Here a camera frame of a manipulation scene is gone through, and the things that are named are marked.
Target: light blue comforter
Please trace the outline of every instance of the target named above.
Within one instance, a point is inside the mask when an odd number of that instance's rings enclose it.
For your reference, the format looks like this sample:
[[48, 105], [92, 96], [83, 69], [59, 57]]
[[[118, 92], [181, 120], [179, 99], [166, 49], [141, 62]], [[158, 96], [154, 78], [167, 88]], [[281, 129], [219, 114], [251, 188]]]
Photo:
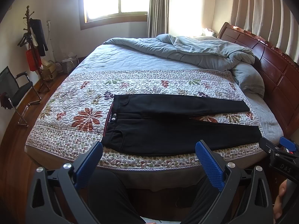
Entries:
[[190, 63], [205, 69], [226, 71], [240, 61], [253, 65], [255, 56], [251, 49], [223, 40], [198, 41], [170, 34], [156, 38], [112, 38], [103, 44], [128, 46], [140, 52]]

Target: cable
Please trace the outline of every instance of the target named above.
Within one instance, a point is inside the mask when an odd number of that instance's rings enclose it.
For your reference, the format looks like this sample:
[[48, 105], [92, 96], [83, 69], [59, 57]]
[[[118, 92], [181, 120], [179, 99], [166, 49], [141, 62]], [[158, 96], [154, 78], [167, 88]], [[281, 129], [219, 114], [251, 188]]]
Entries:
[[49, 38], [50, 38], [51, 47], [52, 47], [52, 52], [53, 52], [53, 57], [54, 57], [54, 60], [55, 60], [55, 62], [56, 62], [56, 57], [55, 57], [54, 48], [53, 48], [52, 39], [51, 39], [51, 29], [50, 29], [50, 24], [51, 24], [51, 21], [48, 20], [48, 21], [47, 21], [47, 27], [48, 27], [47, 44], [48, 44], [48, 41], [49, 41]]

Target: window frame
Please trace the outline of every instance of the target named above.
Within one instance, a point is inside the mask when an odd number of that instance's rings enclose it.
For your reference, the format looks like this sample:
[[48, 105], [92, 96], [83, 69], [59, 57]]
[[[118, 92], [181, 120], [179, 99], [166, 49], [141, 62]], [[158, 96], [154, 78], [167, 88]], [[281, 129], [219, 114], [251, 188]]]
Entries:
[[102, 26], [106, 24], [118, 24], [125, 22], [147, 22], [147, 13], [148, 12], [131, 12], [131, 13], [122, 13], [121, 12], [121, 0], [118, 0], [118, 9], [119, 13], [111, 14], [107, 16], [102, 16], [88, 21], [87, 13], [84, 9], [84, 0], [79, 0], [79, 20], [81, 30]]

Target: quilted bedspread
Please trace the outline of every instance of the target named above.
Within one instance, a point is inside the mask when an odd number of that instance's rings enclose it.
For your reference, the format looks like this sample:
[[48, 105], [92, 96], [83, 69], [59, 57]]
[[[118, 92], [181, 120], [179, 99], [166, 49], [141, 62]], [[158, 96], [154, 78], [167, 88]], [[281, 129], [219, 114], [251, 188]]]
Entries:
[[[74, 161], [101, 140], [115, 94], [165, 93], [244, 100], [249, 112], [218, 114], [198, 120], [257, 125], [261, 123], [229, 71], [132, 70], [72, 73], [51, 96], [39, 115], [26, 145]], [[217, 150], [225, 160], [261, 152], [258, 143]], [[195, 154], [166, 157], [126, 155], [104, 147], [98, 166], [119, 170], [161, 170], [198, 166]]]

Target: black pants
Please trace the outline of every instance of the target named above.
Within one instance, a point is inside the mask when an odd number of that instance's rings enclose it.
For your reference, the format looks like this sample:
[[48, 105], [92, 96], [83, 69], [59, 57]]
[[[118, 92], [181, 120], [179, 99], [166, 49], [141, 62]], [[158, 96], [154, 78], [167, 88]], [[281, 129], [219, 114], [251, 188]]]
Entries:
[[[207, 177], [197, 184], [197, 194], [190, 213], [182, 224], [198, 224], [208, 211], [219, 191]], [[144, 224], [129, 201], [125, 186], [107, 170], [95, 170], [88, 187], [90, 210], [101, 224]]]
[[118, 152], [167, 156], [195, 152], [204, 140], [211, 150], [258, 142], [258, 126], [190, 119], [249, 111], [244, 101], [166, 94], [115, 95], [102, 143]]

